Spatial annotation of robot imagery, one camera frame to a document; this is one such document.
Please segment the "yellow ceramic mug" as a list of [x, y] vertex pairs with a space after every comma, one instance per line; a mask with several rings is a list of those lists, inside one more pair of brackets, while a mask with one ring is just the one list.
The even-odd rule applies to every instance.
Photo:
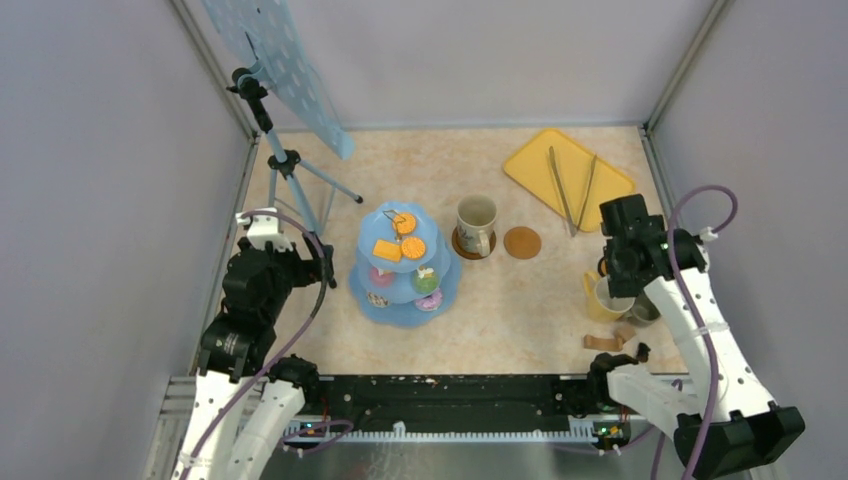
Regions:
[[595, 271], [582, 275], [589, 318], [599, 323], [612, 323], [622, 319], [635, 304], [635, 297], [613, 297], [607, 277]]

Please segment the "white sprinkled donut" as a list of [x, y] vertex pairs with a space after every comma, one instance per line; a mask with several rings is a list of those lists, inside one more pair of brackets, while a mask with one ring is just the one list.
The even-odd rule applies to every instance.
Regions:
[[374, 292], [367, 292], [366, 298], [368, 302], [375, 308], [386, 308], [391, 305], [390, 300]]

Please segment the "square orange biscuit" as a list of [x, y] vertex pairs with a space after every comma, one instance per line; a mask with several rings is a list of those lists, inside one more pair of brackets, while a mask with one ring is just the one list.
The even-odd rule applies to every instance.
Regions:
[[400, 262], [403, 258], [402, 247], [400, 243], [378, 239], [372, 249], [372, 255], [389, 262]]

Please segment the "orange round biscuit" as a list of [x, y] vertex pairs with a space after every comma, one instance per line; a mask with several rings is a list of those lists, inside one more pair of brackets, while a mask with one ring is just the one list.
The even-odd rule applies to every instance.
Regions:
[[427, 253], [426, 243], [419, 237], [407, 236], [400, 242], [401, 254], [409, 260], [420, 260]]
[[410, 212], [396, 212], [391, 218], [393, 230], [398, 236], [412, 234], [417, 225], [418, 220], [414, 214]]

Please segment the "light brown round coaster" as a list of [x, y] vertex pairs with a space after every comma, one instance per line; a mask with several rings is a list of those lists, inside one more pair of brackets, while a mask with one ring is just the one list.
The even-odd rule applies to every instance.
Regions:
[[539, 254], [542, 240], [535, 230], [526, 226], [517, 226], [506, 232], [503, 245], [513, 258], [528, 260]]

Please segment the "green cupcake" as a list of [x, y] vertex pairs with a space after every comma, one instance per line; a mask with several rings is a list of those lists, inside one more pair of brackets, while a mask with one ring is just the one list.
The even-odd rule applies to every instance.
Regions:
[[412, 275], [412, 286], [416, 293], [430, 295], [440, 285], [440, 275], [433, 267], [419, 266]]

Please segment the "pink frosted donut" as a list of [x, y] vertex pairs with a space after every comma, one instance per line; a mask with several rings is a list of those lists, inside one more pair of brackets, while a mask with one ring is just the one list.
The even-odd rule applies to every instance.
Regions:
[[423, 312], [437, 310], [443, 303], [443, 293], [440, 289], [434, 290], [431, 294], [417, 299], [414, 302], [415, 307]]

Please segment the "dark brown round coaster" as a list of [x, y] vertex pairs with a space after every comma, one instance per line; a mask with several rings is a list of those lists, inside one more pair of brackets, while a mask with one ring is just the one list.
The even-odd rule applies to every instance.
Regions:
[[[473, 234], [470, 237], [466, 237], [466, 236], [464, 236], [460, 233], [460, 229], [459, 229], [458, 226], [456, 226], [453, 229], [452, 237], [451, 237], [452, 246], [453, 246], [453, 249], [456, 251], [456, 253], [460, 257], [465, 258], [467, 260], [474, 260], [474, 261], [485, 259], [485, 256], [481, 255], [476, 250], [466, 250], [464, 248], [465, 244], [468, 243], [469, 240], [478, 240], [478, 235]], [[489, 247], [490, 247], [489, 253], [492, 253], [494, 251], [496, 245], [497, 245], [497, 233], [496, 232], [492, 232], [489, 235], [488, 243], [489, 243]]]

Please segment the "beige ceramic mug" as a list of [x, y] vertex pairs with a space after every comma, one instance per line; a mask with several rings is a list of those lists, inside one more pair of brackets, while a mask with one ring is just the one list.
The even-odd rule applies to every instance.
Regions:
[[457, 207], [457, 225], [466, 237], [478, 235], [478, 240], [469, 240], [466, 250], [476, 250], [485, 258], [489, 253], [489, 235], [494, 232], [498, 210], [494, 200], [486, 195], [472, 194], [460, 200]]

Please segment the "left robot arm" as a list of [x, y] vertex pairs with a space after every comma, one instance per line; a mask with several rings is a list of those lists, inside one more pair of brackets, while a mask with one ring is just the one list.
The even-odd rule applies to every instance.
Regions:
[[[333, 248], [274, 207], [237, 214], [247, 229], [227, 263], [220, 310], [203, 332], [195, 394], [174, 479], [258, 479], [298, 413], [319, 404], [314, 363], [290, 355], [335, 285]], [[298, 288], [312, 310], [277, 352], [275, 325]]]

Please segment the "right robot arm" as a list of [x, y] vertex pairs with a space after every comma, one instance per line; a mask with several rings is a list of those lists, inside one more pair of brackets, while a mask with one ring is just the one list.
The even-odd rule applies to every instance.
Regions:
[[599, 206], [605, 281], [612, 298], [645, 296], [688, 368], [694, 391], [660, 381], [644, 364], [601, 353], [589, 367], [586, 397], [600, 412], [625, 406], [671, 437], [693, 479], [716, 479], [774, 463], [805, 430], [800, 411], [781, 406], [741, 352], [715, 298], [708, 242], [649, 214], [633, 194]]

